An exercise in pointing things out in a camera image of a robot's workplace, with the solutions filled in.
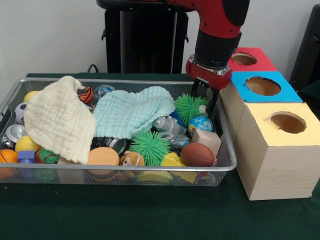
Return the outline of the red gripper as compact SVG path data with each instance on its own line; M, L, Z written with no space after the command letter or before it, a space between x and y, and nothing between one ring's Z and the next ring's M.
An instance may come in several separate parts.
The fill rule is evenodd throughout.
M185 70L190 77L195 79L191 89L192 97L199 96L198 87L200 85L200 81L208 84L209 88L206 92L208 100L206 113L209 117L212 117L219 97L219 91L229 84L233 71L228 66L220 70L203 67L196 63L194 55L191 55L188 58Z

